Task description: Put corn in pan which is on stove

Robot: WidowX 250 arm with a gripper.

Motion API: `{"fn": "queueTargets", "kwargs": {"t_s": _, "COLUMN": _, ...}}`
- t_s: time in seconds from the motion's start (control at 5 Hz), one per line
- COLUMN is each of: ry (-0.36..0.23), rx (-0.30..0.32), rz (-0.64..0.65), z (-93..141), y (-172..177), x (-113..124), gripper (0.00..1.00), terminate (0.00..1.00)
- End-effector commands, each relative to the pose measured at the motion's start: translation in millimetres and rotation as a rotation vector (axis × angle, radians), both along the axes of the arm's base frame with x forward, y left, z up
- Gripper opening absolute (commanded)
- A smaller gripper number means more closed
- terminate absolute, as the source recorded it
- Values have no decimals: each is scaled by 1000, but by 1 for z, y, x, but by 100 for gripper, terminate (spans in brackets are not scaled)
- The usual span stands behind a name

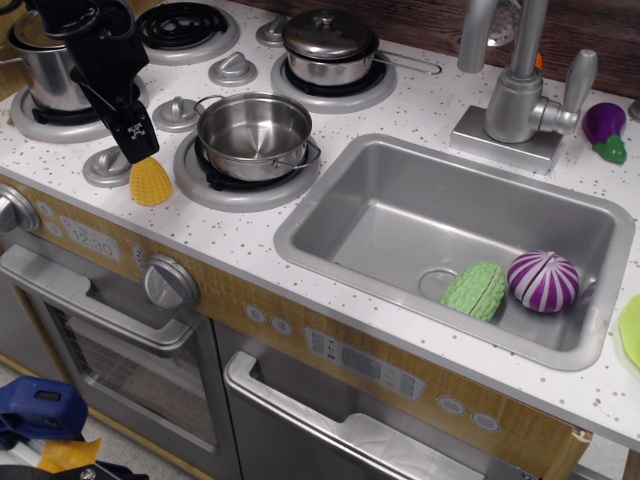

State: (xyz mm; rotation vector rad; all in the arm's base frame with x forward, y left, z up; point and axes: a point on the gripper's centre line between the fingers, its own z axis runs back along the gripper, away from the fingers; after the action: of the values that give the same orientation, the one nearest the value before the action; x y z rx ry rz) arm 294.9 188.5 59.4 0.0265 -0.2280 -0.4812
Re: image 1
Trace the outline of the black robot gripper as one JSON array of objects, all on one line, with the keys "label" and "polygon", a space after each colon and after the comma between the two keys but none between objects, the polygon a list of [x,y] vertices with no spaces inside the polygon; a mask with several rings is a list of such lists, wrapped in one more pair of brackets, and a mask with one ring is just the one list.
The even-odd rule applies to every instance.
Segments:
[{"label": "black robot gripper", "polygon": [[74,63],[71,79],[97,115],[105,116],[126,160],[135,164],[157,153],[151,118],[141,102],[134,102],[134,79],[148,58],[133,24],[95,22],[64,43]]}]

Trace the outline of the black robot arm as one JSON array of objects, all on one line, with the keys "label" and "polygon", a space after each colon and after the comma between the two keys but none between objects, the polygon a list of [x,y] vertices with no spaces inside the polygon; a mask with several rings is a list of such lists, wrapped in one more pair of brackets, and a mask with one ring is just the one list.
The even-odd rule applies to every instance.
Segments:
[{"label": "black robot arm", "polygon": [[134,15],[124,1],[34,1],[44,33],[64,43],[79,84],[132,164],[159,151],[154,126],[134,80],[149,64]]}]

